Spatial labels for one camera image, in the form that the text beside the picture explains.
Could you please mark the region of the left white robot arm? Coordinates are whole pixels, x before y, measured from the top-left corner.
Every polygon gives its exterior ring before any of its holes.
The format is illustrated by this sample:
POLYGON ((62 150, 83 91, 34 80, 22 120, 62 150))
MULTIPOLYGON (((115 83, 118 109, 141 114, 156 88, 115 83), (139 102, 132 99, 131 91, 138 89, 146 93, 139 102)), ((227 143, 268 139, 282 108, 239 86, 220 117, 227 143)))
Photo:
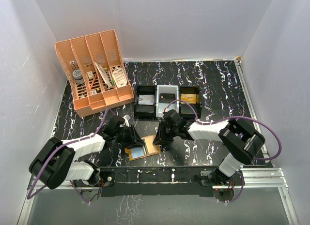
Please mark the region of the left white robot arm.
POLYGON ((112 116, 106 125, 94 133, 71 140, 50 138, 29 166, 29 172, 49 189, 56 189, 64 181, 83 180, 94 186, 100 180, 96 167, 87 162, 76 162, 82 156, 101 152, 111 141, 121 147, 139 148, 145 145, 128 116, 112 116))

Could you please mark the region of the orange leather card holder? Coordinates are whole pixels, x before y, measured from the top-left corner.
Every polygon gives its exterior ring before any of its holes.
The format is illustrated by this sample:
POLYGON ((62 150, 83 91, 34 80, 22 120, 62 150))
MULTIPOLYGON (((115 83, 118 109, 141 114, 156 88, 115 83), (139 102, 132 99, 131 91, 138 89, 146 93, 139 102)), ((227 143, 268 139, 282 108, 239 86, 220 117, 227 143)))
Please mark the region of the orange leather card holder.
POLYGON ((149 156, 154 155, 154 154, 147 155, 147 154, 145 153, 145 145, 144 145, 143 147, 125 149, 125 153, 129 156, 129 160, 130 160, 130 161, 133 161, 133 160, 137 160, 137 159, 141 159, 141 158, 145 158, 145 157, 149 157, 149 156))

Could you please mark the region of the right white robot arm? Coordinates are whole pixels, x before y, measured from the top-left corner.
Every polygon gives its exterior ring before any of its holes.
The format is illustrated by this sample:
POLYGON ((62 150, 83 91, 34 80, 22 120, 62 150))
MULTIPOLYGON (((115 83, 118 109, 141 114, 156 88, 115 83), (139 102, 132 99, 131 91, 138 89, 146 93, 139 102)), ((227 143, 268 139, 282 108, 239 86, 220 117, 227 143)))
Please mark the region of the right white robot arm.
POLYGON ((170 110, 164 113, 153 144, 164 146, 177 136, 183 140, 221 141, 228 149, 229 154, 214 171, 206 176, 195 176, 201 182, 212 184, 226 185, 232 181, 233 175, 243 166, 251 164, 265 144, 264 136, 243 119, 205 123, 186 120, 175 110, 170 110))

